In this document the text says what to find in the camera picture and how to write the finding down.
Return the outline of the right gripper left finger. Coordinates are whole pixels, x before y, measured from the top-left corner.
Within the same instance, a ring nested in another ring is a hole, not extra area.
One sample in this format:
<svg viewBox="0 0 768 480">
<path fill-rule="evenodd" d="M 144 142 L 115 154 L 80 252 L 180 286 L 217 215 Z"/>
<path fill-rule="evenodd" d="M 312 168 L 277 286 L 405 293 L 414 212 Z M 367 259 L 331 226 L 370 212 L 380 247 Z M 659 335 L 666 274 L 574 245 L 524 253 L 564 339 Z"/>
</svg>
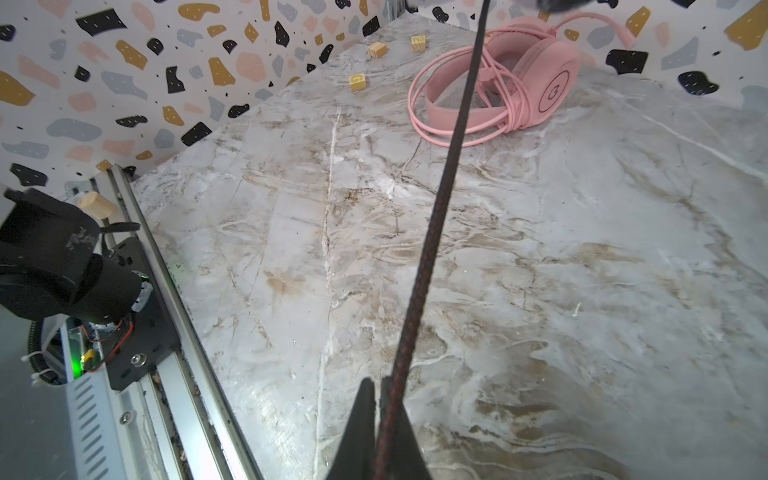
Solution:
<svg viewBox="0 0 768 480">
<path fill-rule="evenodd" d="M 371 378 L 364 378 L 360 382 L 337 453 L 327 474 L 328 480 L 373 478 L 375 413 L 375 385 Z"/>
</svg>

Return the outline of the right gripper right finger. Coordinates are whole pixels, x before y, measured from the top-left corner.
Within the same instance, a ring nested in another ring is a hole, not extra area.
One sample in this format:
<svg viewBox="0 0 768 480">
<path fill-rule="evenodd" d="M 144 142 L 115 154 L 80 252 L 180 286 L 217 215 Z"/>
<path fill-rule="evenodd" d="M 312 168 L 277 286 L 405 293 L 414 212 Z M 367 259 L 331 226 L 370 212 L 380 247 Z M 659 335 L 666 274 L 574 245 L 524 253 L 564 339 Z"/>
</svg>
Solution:
<svg viewBox="0 0 768 480">
<path fill-rule="evenodd" d="M 404 406 L 398 412 L 386 472 L 386 479 L 392 480 L 432 479 Z"/>
</svg>

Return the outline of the white black headphones with cable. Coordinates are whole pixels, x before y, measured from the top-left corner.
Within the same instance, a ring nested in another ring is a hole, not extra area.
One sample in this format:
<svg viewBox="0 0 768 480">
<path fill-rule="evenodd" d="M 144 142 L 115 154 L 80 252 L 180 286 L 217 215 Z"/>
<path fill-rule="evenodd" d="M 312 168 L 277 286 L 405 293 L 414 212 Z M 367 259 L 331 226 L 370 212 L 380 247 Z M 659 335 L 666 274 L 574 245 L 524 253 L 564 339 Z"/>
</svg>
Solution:
<svg viewBox="0 0 768 480">
<path fill-rule="evenodd" d="M 373 478 L 386 479 L 388 457 L 397 426 L 397 417 L 406 391 L 407 379 L 413 354 L 416 348 L 419 328 L 433 275 L 435 261 L 442 230 L 446 220 L 449 202 L 458 170 L 463 143 L 466 141 L 468 112 L 471 107 L 478 107 L 481 101 L 473 92 L 479 68 L 484 37 L 487 32 L 486 22 L 490 4 L 484 2 L 478 20 L 478 30 L 472 48 L 470 71 L 459 78 L 438 99 L 443 107 L 457 109 L 459 116 L 447 148 L 441 182 L 436 193 L 435 203 L 422 248 L 411 298 L 406 310 L 392 372 L 381 381 L 381 398 L 376 400 L 375 413 L 375 454 L 373 460 Z"/>
</svg>

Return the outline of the pink headphones with cable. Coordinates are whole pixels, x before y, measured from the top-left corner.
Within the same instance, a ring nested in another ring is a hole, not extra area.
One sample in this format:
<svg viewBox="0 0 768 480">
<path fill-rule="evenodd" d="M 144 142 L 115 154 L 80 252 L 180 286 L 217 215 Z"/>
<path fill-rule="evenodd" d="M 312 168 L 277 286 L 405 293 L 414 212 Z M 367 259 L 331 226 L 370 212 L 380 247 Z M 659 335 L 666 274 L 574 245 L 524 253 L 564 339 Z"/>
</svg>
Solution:
<svg viewBox="0 0 768 480">
<path fill-rule="evenodd" d="M 481 105 L 469 109 L 466 132 L 487 134 L 466 140 L 465 147 L 537 126 L 555 113 L 575 84 L 581 66 L 580 51 L 557 34 L 565 24 L 580 18 L 604 22 L 626 47 L 635 42 L 635 35 L 626 26 L 589 12 L 571 14 L 553 25 L 521 16 L 485 34 L 473 87 Z M 411 124 L 432 144 L 449 145 L 459 111 L 440 106 L 438 99 L 469 73 L 471 57 L 471 47 L 449 51 L 426 65 L 409 88 Z"/>
</svg>

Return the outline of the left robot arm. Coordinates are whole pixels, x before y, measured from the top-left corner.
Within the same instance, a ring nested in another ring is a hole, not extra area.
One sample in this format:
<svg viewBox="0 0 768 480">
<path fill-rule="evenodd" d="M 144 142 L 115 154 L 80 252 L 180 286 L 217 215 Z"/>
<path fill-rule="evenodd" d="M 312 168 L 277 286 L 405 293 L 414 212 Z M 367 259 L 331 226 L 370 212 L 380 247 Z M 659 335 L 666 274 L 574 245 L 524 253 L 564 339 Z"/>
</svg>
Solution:
<svg viewBox="0 0 768 480">
<path fill-rule="evenodd" d="M 95 324 L 141 312 L 148 276 L 96 252 L 105 235 L 135 232 L 136 222 L 101 227 L 86 212 L 41 191 L 7 188 L 14 203 L 1 226 L 1 304 L 31 321 L 64 314 Z"/>
</svg>

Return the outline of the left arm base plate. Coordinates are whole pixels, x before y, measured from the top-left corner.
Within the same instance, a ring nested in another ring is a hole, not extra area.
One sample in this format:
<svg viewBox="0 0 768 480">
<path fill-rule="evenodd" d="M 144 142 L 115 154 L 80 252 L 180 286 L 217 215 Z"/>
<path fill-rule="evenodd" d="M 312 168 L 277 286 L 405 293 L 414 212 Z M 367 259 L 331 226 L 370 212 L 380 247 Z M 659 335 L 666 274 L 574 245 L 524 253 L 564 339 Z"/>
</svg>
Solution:
<svg viewBox="0 0 768 480">
<path fill-rule="evenodd" d="M 123 270 L 139 274 L 152 286 L 143 308 L 128 316 L 120 332 L 102 343 L 109 354 L 119 345 L 116 353 L 106 362 L 110 388 L 122 392 L 129 385 L 151 374 L 172 352 L 180 348 L 179 336 L 160 290 L 154 272 L 141 242 L 129 237 L 116 246 L 112 262 Z"/>
</svg>

